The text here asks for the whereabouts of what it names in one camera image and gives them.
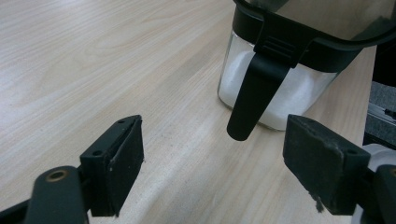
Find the wooden table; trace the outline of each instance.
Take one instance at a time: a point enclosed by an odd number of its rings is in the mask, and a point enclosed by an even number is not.
[[[226,133],[217,96],[234,4],[203,1],[0,3],[0,210],[46,170],[140,114],[146,161],[120,217],[91,223],[348,223],[318,214],[283,163],[284,133]],[[375,49],[306,114],[360,145]]]

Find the glass jar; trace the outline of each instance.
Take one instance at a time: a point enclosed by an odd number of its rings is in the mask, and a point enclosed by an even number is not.
[[[254,45],[232,32],[218,87],[220,100],[233,107],[251,59]],[[289,70],[259,123],[285,131],[288,114],[302,115],[336,78],[337,73],[322,73],[298,64]]]

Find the white contents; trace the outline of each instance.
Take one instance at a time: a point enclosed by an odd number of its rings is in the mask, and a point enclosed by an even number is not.
[[[219,84],[219,98],[233,107],[241,89],[248,65],[254,56],[253,47],[233,35]],[[289,114],[302,115],[334,80],[336,74],[320,73],[298,64],[290,69],[267,106],[259,122],[273,129],[286,130]]]

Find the jar handle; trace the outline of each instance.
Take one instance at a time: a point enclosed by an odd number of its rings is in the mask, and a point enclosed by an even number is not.
[[[233,139],[248,139],[289,70],[290,65],[265,54],[253,56],[227,125]]]

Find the bolt hole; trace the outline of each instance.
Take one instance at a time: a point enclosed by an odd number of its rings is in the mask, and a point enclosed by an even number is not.
[[[100,155],[102,155],[102,151],[99,151],[99,150],[94,151],[94,152],[92,153],[92,155],[93,155],[93,156],[100,156]]]
[[[355,150],[351,150],[351,149],[347,150],[346,152],[349,154],[352,154],[352,155],[358,154],[358,152],[356,152]]]
[[[48,182],[56,182],[56,181],[64,179],[66,176],[67,176],[66,170],[58,170],[58,171],[54,171],[54,172],[50,173],[49,175],[47,175],[46,180]]]

